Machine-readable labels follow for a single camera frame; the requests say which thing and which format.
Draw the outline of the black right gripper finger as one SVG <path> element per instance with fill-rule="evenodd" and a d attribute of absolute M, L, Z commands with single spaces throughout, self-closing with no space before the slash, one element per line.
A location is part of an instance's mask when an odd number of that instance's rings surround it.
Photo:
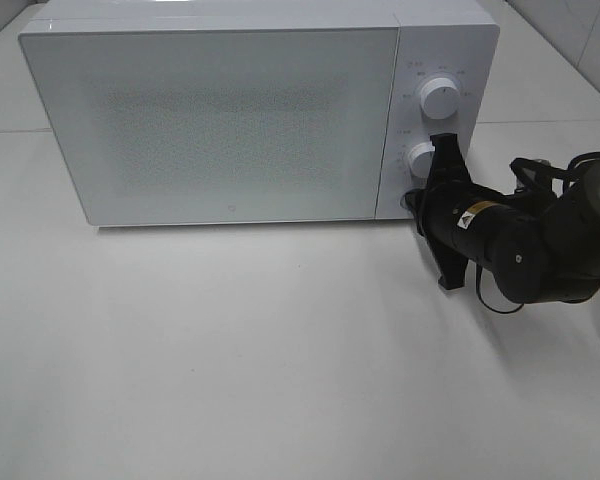
<path fill-rule="evenodd" d="M 454 133 L 435 134 L 430 137 L 430 141 L 434 152 L 426 187 L 434 188 L 450 182 L 471 184 L 472 179 L 460 150 L 458 136 Z"/>
<path fill-rule="evenodd" d="M 462 288 L 468 257 L 449 238 L 438 238 L 432 233 L 424 233 L 423 238 L 439 271 L 438 284 L 447 291 Z"/>

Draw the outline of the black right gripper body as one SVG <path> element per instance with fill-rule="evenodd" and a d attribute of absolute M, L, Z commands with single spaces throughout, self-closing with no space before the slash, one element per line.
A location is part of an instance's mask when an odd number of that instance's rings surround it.
<path fill-rule="evenodd" d="M 491 260 L 490 244 L 510 212 L 503 195 L 461 182 L 423 189 L 413 206 L 426 239 L 471 260 Z"/>

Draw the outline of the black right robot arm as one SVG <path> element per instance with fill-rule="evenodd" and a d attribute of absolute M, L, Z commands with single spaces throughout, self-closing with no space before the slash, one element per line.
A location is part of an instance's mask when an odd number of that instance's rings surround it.
<path fill-rule="evenodd" d="M 426 182 L 404 201 L 442 288 L 463 287 L 474 263 L 518 308 L 582 303 L 600 289 L 600 151 L 566 168 L 518 157 L 510 164 L 517 187 L 503 194 L 472 180 L 456 135 L 431 142 Z"/>

